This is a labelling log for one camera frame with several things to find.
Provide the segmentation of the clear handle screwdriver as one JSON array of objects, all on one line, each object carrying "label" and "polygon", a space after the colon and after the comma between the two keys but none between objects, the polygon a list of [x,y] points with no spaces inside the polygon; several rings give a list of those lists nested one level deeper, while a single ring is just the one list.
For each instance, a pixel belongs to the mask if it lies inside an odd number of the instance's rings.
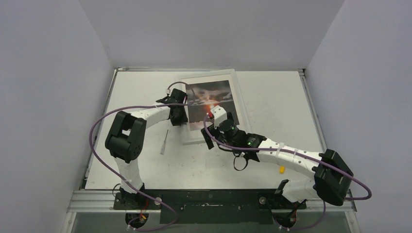
[{"label": "clear handle screwdriver", "polygon": [[164,141],[163,141],[163,144],[162,144],[162,147],[161,147],[161,151],[160,151],[161,155],[165,154],[165,148],[166,148],[166,143],[167,143],[168,132],[169,132],[169,130],[166,131],[165,138],[164,138]]}]

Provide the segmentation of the white picture frame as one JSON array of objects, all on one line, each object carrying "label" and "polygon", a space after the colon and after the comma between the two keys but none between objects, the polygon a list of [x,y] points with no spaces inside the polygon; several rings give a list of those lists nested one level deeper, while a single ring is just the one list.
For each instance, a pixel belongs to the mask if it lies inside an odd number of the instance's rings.
[{"label": "white picture frame", "polygon": [[186,107],[188,123],[181,130],[183,146],[205,142],[203,118],[217,105],[232,113],[240,129],[251,130],[235,70],[195,72],[180,76],[179,81],[192,103]]}]

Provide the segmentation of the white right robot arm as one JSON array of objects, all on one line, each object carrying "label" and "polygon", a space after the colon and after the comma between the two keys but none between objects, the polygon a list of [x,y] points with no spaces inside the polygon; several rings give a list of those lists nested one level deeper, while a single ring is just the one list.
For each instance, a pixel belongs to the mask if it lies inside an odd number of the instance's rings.
[{"label": "white right robot arm", "polygon": [[342,206],[351,184],[353,172],[334,150],[311,152],[275,142],[263,135],[240,130],[230,113],[217,116],[218,126],[204,126],[201,133],[209,149],[214,144],[226,145],[235,157],[245,161],[272,163],[306,176],[299,181],[283,180],[275,194],[275,203],[287,208],[293,202],[305,199],[322,199]]}]

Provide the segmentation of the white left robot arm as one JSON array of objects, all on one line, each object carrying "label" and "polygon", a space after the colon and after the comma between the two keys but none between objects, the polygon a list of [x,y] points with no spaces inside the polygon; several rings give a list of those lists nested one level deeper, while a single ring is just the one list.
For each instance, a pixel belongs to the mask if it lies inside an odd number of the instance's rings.
[{"label": "white left robot arm", "polygon": [[138,156],[143,150],[145,132],[151,126],[169,121],[172,126],[188,123],[185,103],[188,95],[173,89],[166,97],[156,101],[149,108],[141,107],[139,111],[116,113],[105,140],[105,148],[115,158],[122,176],[120,191],[126,193],[126,203],[133,209],[141,208],[145,203],[142,191],[144,183],[140,177]]}]

